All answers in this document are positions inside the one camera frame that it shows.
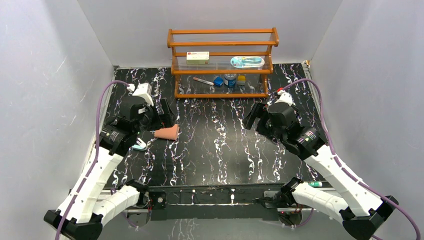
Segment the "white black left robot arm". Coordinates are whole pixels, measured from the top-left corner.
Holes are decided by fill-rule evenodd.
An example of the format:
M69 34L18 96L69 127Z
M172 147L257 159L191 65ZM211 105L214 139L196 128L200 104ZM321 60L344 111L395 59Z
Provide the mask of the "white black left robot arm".
M152 205L148 187L129 180L102 201L105 184L131 147L140 144L141 131L173 127L176 116L167 99L160 100L162 114L142 96L126 96L118 114L100 130L94 156L88 161L74 188L57 209L48 210L43 220L59 235L70 240L96 240L103 227L129 207Z

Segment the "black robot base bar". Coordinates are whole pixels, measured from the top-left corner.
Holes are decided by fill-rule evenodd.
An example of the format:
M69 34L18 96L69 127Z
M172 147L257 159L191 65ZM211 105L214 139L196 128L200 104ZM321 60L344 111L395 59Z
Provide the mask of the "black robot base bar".
M260 219L277 221L293 208L273 202L282 184L150 186L162 203L153 200L153 221L176 219Z

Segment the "brown leather card holder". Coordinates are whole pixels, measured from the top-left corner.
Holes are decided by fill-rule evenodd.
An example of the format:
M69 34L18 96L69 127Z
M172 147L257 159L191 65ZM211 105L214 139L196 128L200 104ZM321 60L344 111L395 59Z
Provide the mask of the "brown leather card holder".
M178 124L174 124L172 127L161 128L154 132L154 137L157 139L172 140L175 141L178 137L180 127Z

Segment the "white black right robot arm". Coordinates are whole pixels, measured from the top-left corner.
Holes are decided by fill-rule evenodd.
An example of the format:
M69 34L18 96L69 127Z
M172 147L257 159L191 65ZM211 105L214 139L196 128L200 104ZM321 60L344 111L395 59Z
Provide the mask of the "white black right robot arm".
M336 190L337 195L314 188L294 177L283 185L275 200L288 206L307 205L342 224L356 240L369 240L389 218L399 203L391 195L384 197L362 186L359 177L350 178L341 160L335 160L323 132L302 126L297 108L285 102L266 105L257 102L243 119L243 127L252 128L266 137L275 138L291 154L319 172Z

